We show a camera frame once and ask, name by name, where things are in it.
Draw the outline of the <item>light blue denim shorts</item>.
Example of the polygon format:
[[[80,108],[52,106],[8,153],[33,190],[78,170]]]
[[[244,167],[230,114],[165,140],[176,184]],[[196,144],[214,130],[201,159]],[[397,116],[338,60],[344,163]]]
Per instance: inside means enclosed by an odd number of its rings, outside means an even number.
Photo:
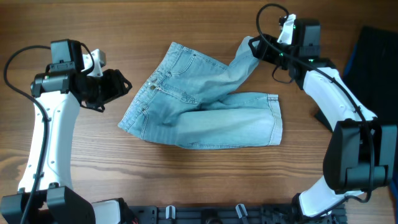
[[[258,63],[248,38],[229,64],[174,42],[119,127],[142,140],[185,149],[278,145],[279,97],[238,91]]]

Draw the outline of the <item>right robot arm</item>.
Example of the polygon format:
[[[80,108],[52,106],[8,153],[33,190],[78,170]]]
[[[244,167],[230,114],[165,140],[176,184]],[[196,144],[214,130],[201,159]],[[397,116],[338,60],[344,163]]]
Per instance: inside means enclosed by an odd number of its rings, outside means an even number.
[[[322,177],[294,198],[294,220],[307,222],[391,182],[397,127],[381,124],[343,83],[331,60],[320,57],[318,20],[291,14],[279,25],[279,37],[260,33],[249,40],[249,48],[254,57],[288,71],[291,81],[318,105],[332,131]]]

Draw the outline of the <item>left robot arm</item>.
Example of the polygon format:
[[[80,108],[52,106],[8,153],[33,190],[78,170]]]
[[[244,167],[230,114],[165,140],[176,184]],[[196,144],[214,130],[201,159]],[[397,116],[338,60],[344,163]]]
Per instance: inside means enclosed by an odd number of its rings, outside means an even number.
[[[51,63],[26,94],[35,108],[27,167],[17,193],[1,199],[1,215],[8,223],[137,223],[121,198],[91,203],[78,195],[70,168],[79,111],[103,112],[131,83],[119,70],[105,69],[102,51],[79,41],[53,41],[50,51]]]

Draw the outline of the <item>black garment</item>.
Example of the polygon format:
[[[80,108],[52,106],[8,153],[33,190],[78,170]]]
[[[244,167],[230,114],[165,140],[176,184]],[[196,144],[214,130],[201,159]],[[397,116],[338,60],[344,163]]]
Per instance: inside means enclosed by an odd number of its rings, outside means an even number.
[[[364,26],[343,83],[381,124],[397,124],[397,33]]]

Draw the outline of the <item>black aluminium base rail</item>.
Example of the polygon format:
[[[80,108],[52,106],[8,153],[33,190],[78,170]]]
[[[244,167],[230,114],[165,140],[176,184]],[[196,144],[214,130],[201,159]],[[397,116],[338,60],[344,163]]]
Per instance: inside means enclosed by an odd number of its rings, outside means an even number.
[[[130,206],[137,216],[136,223],[151,224],[240,224],[234,207],[175,207],[176,219],[165,219],[165,208],[156,206]],[[332,210],[329,214],[318,218],[300,217],[299,211],[289,204],[264,204],[246,207],[248,222],[253,224],[283,224],[283,223],[312,223],[312,224],[347,224],[344,205]]]

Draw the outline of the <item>left white rail clip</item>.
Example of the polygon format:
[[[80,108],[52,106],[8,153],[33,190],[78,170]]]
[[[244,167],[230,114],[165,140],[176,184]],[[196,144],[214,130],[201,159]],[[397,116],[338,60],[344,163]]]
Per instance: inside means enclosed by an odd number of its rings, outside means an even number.
[[[176,208],[173,205],[169,205],[165,208],[165,219],[166,220],[176,219]]]

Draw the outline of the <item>white rail clip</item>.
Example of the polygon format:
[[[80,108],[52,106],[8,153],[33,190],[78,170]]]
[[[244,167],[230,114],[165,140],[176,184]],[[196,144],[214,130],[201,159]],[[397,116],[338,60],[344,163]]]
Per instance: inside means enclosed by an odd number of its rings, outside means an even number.
[[[238,218],[241,224],[249,224],[248,222],[248,213],[244,204],[239,203],[235,207],[236,213],[238,214]]]
[[[169,205],[165,208],[165,219],[166,220],[176,219],[176,208],[173,205]]]

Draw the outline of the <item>right white rail clip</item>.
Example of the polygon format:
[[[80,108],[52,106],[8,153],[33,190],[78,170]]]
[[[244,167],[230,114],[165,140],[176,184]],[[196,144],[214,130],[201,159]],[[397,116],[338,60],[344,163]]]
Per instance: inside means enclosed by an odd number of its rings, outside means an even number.
[[[241,224],[249,224],[248,222],[248,213],[244,204],[239,203],[235,207],[236,213],[238,214],[238,218]]]

